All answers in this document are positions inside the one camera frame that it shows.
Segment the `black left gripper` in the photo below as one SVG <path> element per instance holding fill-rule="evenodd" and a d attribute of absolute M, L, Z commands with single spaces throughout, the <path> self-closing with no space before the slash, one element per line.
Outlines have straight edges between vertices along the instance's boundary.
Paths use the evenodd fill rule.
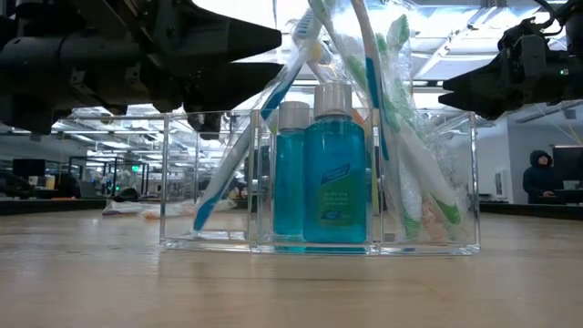
<path fill-rule="evenodd" d="M 188 122 L 205 137 L 219 129 L 219 110 L 260 93 L 283 69 L 277 63 L 231 63 L 280 46 L 277 29 L 174 0 L 143 2 L 138 21 L 150 42 L 148 57 L 162 71 L 152 104 L 161 112 L 193 113 Z"/>

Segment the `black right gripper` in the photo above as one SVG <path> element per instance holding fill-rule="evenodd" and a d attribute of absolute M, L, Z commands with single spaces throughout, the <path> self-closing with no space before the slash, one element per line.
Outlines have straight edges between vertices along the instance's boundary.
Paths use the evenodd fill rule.
<path fill-rule="evenodd" d="M 526 55 L 505 59 L 506 72 L 500 79 L 502 63 L 487 65 L 452 77 L 444 89 L 452 92 L 439 102 L 452 108 L 474 112 L 485 119 L 497 119 L 506 111 L 525 105 L 582 99 L 582 58 L 567 52 Z M 503 90 L 499 92 L 462 91 L 463 89 Z"/>

